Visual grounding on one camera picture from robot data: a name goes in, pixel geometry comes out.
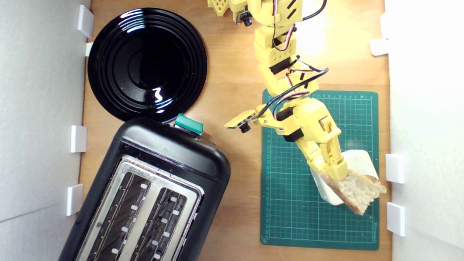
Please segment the green cutting mat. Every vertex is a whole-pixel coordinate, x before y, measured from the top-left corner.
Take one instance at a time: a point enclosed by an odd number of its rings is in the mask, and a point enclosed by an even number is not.
[[[378,96],[365,91],[323,91],[338,127],[343,151],[366,150],[379,173]],[[271,96],[263,93],[267,103]],[[261,242],[265,245],[377,250],[379,199],[364,216],[344,204],[332,206],[319,195],[306,160],[295,143],[263,128]]]

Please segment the wooden surface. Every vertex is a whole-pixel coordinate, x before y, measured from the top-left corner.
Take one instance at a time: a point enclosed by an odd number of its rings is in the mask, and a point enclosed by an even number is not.
[[[232,174],[199,260],[391,260],[392,236],[386,224],[390,195],[380,198],[378,251],[261,245],[261,130],[252,127],[242,134],[222,127],[242,111],[261,104],[264,84],[253,51],[253,33],[258,25],[235,26],[229,11],[217,17],[207,8],[206,0],[92,0],[93,36],[114,17],[139,7],[160,7],[185,17],[198,29],[207,47],[207,82],[186,115],[204,123],[207,134],[228,157]],[[382,0],[329,0],[319,16],[301,26],[310,40],[299,44],[299,51],[305,61],[330,69],[318,80],[322,89],[378,92],[380,178],[385,182],[384,155],[390,149],[388,64],[386,57],[372,57],[369,51],[369,41],[380,37],[379,16],[383,12]],[[84,126],[88,127],[88,148],[82,154],[80,176],[85,194],[121,124],[96,101],[86,79]]]

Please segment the plate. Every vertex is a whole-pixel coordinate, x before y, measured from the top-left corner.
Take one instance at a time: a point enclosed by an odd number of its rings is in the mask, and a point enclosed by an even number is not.
[[[158,122],[187,111],[206,80],[202,39],[183,17],[158,8],[139,8],[109,22],[89,55],[90,87],[113,116]]]

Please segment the slice of bread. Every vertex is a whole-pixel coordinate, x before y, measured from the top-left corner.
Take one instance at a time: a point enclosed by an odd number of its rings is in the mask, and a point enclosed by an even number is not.
[[[378,179],[355,170],[348,170],[343,180],[332,179],[326,171],[319,175],[349,209],[358,215],[364,215],[369,204],[381,193],[387,192],[387,188]]]

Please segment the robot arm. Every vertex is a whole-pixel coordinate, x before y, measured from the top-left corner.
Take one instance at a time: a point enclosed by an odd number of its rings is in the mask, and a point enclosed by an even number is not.
[[[208,1],[219,7],[216,1],[224,0]],[[325,170],[331,178],[342,180],[348,169],[338,142],[341,131],[326,106],[308,97],[319,89],[314,80],[328,69],[318,70],[296,55],[293,32],[295,23],[303,20],[302,4],[303,0],[228,0],[236,23],[244,21],[249,25],[253,17],[263,25],[255,31],[255,55],[258,70],[274,98],[268,104],[241,113],[225,127],[240,128],[242,132],[250,129],[249,123],[273,128],[286,141],[297,144],[313,170],[318,173]],[[273,103],[282,102],[280,112],[271,112]]]

